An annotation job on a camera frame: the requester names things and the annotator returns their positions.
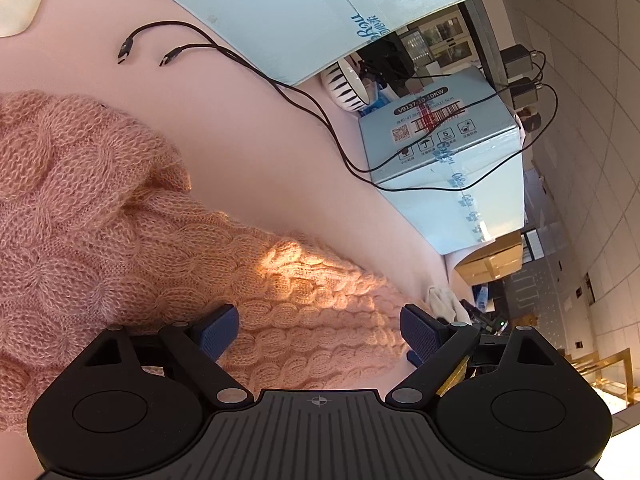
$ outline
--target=white cloth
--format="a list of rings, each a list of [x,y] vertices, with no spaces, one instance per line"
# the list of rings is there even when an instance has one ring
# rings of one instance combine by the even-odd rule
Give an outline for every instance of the white cloth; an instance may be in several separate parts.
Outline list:
[[[462,321],[471,324],[471,318],[468,312],[460,304],[458,298],[456,298],[450,288],[430,286],[427,293],[427,300],[433,312],[433,317],[442,317],[449,323]]]

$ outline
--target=black and white bowl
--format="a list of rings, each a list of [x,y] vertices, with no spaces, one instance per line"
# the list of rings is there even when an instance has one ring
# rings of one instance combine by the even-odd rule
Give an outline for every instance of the black and white bowl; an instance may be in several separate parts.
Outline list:
[[[332,101],[343,110],[356,112],[369,105],[367,89],[346,59],[322,70],[320,78]]]

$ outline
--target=black plug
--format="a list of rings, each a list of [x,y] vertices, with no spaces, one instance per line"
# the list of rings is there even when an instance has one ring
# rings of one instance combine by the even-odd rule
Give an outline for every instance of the black plug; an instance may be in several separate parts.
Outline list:
[[[178,56],[178,54],[180,54],[181,52],[182,52],[182,47],[177,46],[162,58],[162,61],[160,62],[160,66],[164,66],[171,63],[175,59],[175,57]]]
[[[129,37],[126,40],[124,40],[124,43],[120,47],[120,52],[118,53],[118,64],[124,62],[124,60],[127,59],[127,57],[129,57],[129,54],[131,54],[132,47],[133,47],[132,37]]]

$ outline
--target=pink knit sweater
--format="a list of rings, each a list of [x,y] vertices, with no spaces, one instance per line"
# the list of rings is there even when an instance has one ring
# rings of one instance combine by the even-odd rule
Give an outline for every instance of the pink knit sweater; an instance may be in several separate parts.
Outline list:
[[[220,364],[262,388],[337,388],[405,348],[405,298],[318,240],[207,211],[177,149],[83,96],[0,94],[0,431],[108,324],[156,330],[229,302]]]

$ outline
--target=white tiled wall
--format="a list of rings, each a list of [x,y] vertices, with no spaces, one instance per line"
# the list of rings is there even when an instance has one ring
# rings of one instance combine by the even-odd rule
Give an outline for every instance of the white tiled wall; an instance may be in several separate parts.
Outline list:
[[[547,53],[544,82],[558,92],[558,118],[533,161],[590,275],[596,344],[601,354],[631,348],[640,385],[640,0],[504,4],[515,41]]]

